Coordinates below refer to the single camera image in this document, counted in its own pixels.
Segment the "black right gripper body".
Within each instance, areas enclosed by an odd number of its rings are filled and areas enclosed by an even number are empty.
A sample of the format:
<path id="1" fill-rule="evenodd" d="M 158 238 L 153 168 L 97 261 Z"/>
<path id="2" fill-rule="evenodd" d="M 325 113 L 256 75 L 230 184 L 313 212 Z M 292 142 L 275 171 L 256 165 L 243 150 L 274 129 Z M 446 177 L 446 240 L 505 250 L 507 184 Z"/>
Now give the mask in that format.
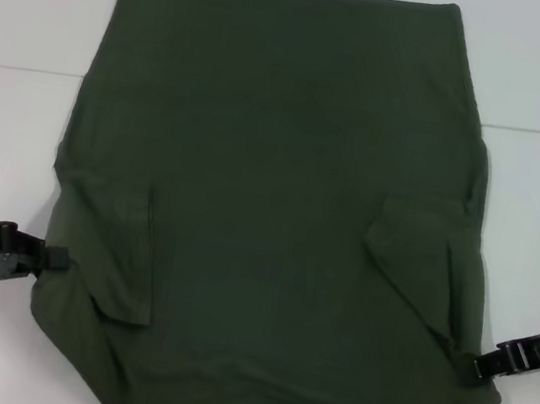
<path id="1" fill-rule="evenodd" d="M 502 342 L 497 345 L 497 349 L 500 375 L 540 370 L 540 334 Z"/>

